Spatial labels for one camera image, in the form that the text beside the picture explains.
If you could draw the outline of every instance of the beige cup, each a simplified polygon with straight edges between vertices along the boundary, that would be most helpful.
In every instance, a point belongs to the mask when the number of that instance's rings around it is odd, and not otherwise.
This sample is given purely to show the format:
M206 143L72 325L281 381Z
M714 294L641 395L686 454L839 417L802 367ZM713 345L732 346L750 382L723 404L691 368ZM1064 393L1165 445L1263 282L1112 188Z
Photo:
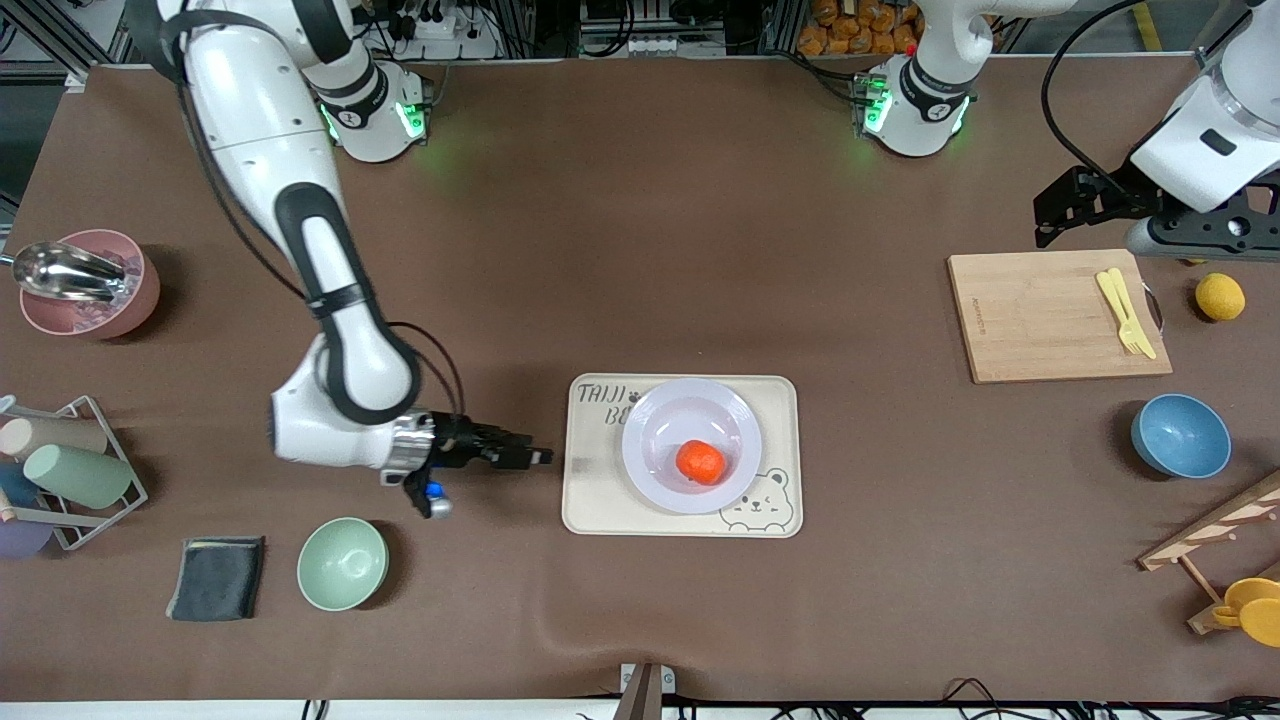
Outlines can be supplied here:
M46 445L106 452L106 433L95 420L17 418L0 428L0 452L26 460Z

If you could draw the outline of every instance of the pink bowl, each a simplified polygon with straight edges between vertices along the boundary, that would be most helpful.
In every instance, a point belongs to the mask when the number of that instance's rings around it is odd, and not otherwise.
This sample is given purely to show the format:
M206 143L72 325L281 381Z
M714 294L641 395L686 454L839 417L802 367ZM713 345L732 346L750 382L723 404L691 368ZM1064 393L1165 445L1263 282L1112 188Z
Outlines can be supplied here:
M61 240L124 265L125 284L133 293L123 304L54 300L19 290L22 314L36 329L56 336L88 340L119 337L146 320L160 301L160 278L151 260L128 236L115 231L81 231Z

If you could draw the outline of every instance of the green bowl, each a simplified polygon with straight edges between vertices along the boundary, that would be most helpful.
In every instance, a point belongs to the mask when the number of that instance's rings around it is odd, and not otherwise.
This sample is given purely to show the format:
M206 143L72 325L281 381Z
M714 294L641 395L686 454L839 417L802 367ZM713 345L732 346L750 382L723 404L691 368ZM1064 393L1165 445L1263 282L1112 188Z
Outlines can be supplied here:
M351 610L387 577L387 541L360 518L329 520L298 555L298 589L320 610Z

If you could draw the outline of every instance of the green indicator light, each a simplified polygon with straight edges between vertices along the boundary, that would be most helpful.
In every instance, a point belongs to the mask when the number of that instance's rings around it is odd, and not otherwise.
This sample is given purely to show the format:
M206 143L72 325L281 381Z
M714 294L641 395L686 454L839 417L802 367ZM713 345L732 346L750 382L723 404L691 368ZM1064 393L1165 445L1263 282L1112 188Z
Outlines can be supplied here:
M401 124L404 126L404 132L410 137L419 137L422 135L422 111L413 105L404 105L402 102L396 104L396 114L399 115Z
M884 127L884 117L888 114L888 109L893 105L893 94L888 90L884 95L877 100L869 110L867 110L867 129L868 132L879 132Z
M324 105L320 106L320 115L324 117L324 124L329 127L329 137L332 137L334 142L340 142L338 140L338 128L333 127L333 118L329 117L329 110L326 110Z
M964 124L964 111L969 109L969 99L965 97L964 102L960 104L960 109L956 110L956 124L951 126L951 135L960 132L960 126Z

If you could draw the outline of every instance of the brown tablecloth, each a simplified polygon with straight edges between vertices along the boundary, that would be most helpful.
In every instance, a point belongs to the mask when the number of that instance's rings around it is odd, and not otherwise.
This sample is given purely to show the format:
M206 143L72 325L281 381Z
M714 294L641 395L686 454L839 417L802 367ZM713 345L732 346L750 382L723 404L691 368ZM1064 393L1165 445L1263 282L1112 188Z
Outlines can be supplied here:
M1043 69L993 60L964 132L908 160L855 140L785 61L462 67L428 147L340 160L384 310L448 343L481 421L559 447L584 372L790 378L805 525L764 542L573 536L559 466L453 473L457 515L424 521L371 471L276 460L268 396L315 325L238 246L172 87L95 70L58 111L10 242L125 232L163 305L134 337L88 343L31 329L8 291L3 389L97 397L152 501L70 556L0 566L0 697L573 696L641 657L708 698L929 700L963 675L1027 700L1280 692L1280 653L1194 637L1201 591L1134 566L1280 466L1276 270L1216 265L1249 309L1208 325L1185 302L1206 269L1139 261L1172 375L969 380L945 259L1033 250L1032 197L1070 164L1038 111ZM1112 165L1192 73L1068 61L1062 126ZM1138 404L1166 391L1225 416L1221 477L1156 482L1128 447ZM339 515L378 521L394 568L372 607L326 614L294 560ZM182 539L206 534L268 537L255 619L164 618ZM1280 527L1239 534L1197 552L1220 584L1277 560Z

